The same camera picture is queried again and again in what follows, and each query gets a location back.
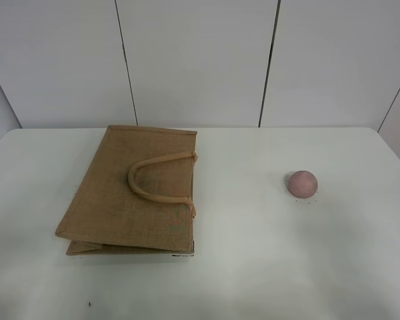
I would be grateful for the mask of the brown linen tote bag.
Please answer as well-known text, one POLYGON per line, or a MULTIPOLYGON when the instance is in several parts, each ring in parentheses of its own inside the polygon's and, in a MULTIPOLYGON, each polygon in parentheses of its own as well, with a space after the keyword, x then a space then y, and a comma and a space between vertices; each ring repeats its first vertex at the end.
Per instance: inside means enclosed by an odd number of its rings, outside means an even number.
POLYGON ((67 254, 192 255, 196 137, 109 126, 55 231, 67 254))

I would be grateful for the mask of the pink peach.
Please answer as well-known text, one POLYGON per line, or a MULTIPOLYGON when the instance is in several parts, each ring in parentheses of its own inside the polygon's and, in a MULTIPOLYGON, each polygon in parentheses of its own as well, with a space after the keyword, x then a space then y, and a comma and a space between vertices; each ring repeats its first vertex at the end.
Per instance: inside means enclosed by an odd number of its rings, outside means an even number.
POLYGON ((286 189, 298 199, 308 199, 318 191, 318 180, 310 171, 291 171, 284 177, 286 189))

